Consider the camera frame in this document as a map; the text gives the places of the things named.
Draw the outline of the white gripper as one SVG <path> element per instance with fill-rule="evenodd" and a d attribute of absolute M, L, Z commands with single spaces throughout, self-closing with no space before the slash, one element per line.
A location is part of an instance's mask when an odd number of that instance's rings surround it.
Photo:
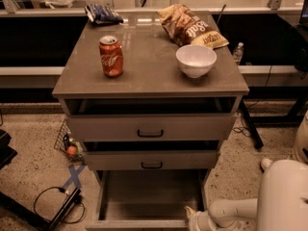
<path fill-rule="evenodd" d="M 186 206 L 185 210 L 189 231 L 234 231 L 237 229 L 238 223 L 236 221 L 227 227 L 220 227 L 211 219 L 207 212 L 196 212 L 190 206 Z"/>

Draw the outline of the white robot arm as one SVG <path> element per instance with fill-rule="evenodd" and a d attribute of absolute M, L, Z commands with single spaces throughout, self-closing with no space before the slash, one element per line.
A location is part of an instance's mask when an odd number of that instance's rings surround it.
<path fill-rule="evenodd" d="M 274 162 L 262 175 L 257 198 L 217 199 L 204 212 L 186 206 L 189 231 L 308 231 L 308 166 Z"/>

